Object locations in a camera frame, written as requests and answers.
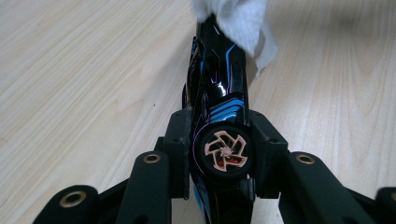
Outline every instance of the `paper towel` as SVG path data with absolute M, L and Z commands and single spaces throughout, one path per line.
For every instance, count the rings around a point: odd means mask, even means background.
M 192 0 L 198 21 L 211 14 L 221 31 L 254 59 L 258 72 L 276 56 L 277 44 L 265 19 L 267 0 Z

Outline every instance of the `wooden table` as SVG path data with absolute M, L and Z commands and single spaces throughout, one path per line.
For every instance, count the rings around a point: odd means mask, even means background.
M 396 186 L 396 2 L 278 0 L 267 18 L 279 53 L 249 73 L 250 107 L 346 187 Z M 2 1 L 1 222 L 127 178 L 181 108 L 194 32 L 190 1 Z M 192 195 L 173 221 L 202 223 Z M 277 201 L 256 202 L 264 222 L 282 222 Z

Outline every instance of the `glossy car body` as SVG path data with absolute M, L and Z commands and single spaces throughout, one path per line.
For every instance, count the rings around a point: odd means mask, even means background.
M 254 195 L 240 189 L 253 188 L 245 66 L 245 52 L 214 16 L 198 23 L 183 107 L 192 113 L 191 177 L 205 223 L 250 221 Z

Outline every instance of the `blue decal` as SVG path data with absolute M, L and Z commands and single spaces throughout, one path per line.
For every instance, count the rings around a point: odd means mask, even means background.
M 226 104 L 210 112 L 209 122 L 213 123 L 229 118 L 235 118 L 236 111 L 238 111 L 238 109 L 240 109 L 243 104 L 244 102 L 239 99 L 233 99 L 227 102 Z
M 201 74 L 204 71 L 205 54 L 206 54 L 206 49 L 204 49 L 204 51 L 202 52 L 202 60 L 200 63 Z
M 226 104 L 222 105 L 221 107 L 216 108 L 215 110 L 210 112 L 210 114 L 216 114 L 216 113 L 220 112 L 220 110 L 223 110 L 223 109 L 233 106 L 233 105 L 243 105 L 243 104 L 244 104 L 243 101 L 238 100 L 238 99 L 233 99 L 233 100 L 227 102 Z
M 231 50 L 233 50 L 233 47 L 235 47 L 235 44 L 233 44 L 225 53 L 225 61 L 227 63 L 227 78 L 228 78 L 228 86 L 231 86 L 231 68 L 230 68 L 230 59 L 229 59 L 229 55 Z

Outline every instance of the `tire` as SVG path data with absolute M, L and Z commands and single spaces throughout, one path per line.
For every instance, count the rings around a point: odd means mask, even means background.
M 236 180 L 248 174 L 254 151 L 244 131 L 232 125 L 221 125 L 197 139 L 194 157 L 207 176 L 215 180 Z

